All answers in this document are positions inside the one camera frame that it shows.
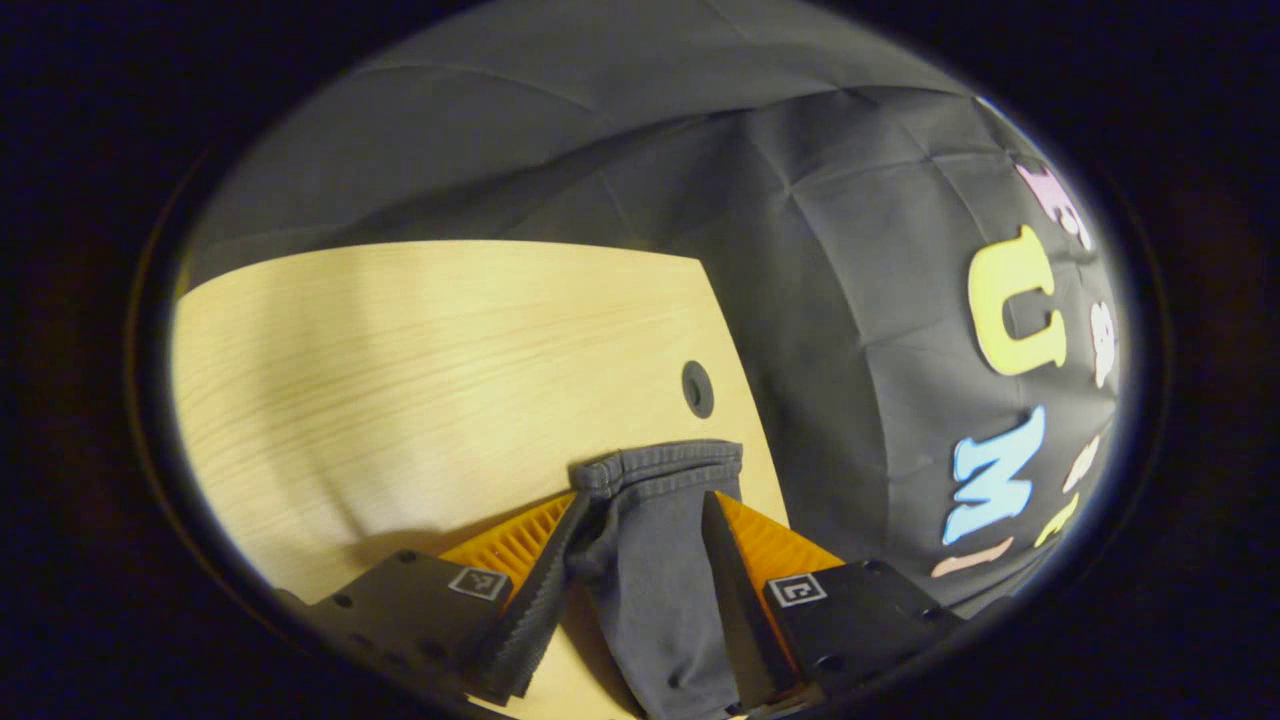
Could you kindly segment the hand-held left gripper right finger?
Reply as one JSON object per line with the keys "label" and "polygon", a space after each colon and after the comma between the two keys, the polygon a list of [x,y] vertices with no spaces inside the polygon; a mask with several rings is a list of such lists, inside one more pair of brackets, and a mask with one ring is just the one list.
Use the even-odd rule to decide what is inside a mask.
{"label": "hand-held left gripper right finger", "polygon": [[887,562],[846,561],[709,491],[701,538],[737,714],[796,714],[854,697],[963,624]]}

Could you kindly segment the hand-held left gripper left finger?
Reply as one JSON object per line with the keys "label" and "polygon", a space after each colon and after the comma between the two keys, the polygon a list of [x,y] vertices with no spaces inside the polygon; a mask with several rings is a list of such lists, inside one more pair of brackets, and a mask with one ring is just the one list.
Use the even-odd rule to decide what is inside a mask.
{"label": "hand-held left gripper left finger", "polygon": [[570,491],[436,553],[398,547],[307,601],[276,597],[330,651],[425,700],[527,693],[561,623],[595,500]]}

